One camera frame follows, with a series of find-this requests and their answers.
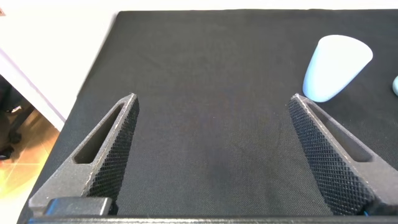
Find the textured grip surface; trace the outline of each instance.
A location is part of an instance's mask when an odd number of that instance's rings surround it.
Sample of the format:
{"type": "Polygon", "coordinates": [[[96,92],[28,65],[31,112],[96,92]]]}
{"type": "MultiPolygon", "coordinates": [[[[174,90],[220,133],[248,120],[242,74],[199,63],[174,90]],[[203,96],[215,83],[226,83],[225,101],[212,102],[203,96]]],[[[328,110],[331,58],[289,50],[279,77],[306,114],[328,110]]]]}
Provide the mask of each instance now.
{"type": "Polygon", "coordinates": [[[132,136],[136,128],[139,104],[134,103],[128,108],[126,119],[116,135],[111,150],[95,175],[88,191],[88,197],[110,197],[114,201],[118,198],[122,186],[124,171],[129,159],[132,136]]]}
{"type": "Polygon", "coordinates": [[[373,200],[372,193],[330,144],[298,99],[289,102],[289,112],[318,188],[335,215],[357,215],[373,200]]]}

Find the plastic cup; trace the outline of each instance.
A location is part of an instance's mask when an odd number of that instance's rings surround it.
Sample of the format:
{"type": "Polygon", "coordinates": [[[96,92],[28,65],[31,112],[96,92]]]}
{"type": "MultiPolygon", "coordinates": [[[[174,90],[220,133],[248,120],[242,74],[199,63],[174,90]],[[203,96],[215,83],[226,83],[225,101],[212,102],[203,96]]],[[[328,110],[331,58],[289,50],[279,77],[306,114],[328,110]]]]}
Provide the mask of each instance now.
{"type": "Polygon", "coordinates": [[[392,82],[392,90],[398,96],[398,77],[392,82]]]}
{"type": "Polygon", "coordinates": [[[339,93],[372,60],[372,50],[343,35],[322,37],[305,73],[304,95],[325,102],[339,93]]]}

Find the white desk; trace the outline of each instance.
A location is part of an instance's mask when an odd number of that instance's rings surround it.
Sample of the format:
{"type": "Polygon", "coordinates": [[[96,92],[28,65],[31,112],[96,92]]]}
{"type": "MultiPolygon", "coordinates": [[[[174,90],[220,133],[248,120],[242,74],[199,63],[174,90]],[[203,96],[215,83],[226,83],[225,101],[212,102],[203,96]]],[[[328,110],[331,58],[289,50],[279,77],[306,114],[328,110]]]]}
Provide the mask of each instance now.
{"type": "Polygon", "coordinates": [[[61,130],[119,11],[397,9],[395,0],[0,2],[0,74],[61,130]]]}

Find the blue object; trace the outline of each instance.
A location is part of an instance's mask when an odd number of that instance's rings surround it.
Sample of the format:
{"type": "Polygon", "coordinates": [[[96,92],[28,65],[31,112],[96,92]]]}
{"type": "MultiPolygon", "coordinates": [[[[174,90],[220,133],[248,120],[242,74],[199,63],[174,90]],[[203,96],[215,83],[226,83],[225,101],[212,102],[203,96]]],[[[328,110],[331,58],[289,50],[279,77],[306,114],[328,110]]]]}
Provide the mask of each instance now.
{"type": "Polygon", "coordinates": [[[398,96],[398,77],[392,82],[392,90],[398,96]]]}
{"type": "Polygon", "coordinates": [[[343,35],[319,40],[304,78],[304,95],[325,102],[339,93],[372,60],[372,50],[343,35]]]}

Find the tiled floor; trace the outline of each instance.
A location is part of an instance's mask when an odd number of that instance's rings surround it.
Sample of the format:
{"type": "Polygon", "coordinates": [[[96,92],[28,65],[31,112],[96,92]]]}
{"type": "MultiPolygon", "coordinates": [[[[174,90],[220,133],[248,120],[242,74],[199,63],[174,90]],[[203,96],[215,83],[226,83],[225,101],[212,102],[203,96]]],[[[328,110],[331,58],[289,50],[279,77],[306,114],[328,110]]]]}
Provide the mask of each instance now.
{"type": "Polygon", "coordinates": [[[0,161],[0,220],[16,223],[59,132],[38,111],[19,129],[22,141],[10,159],[0,161]]]}

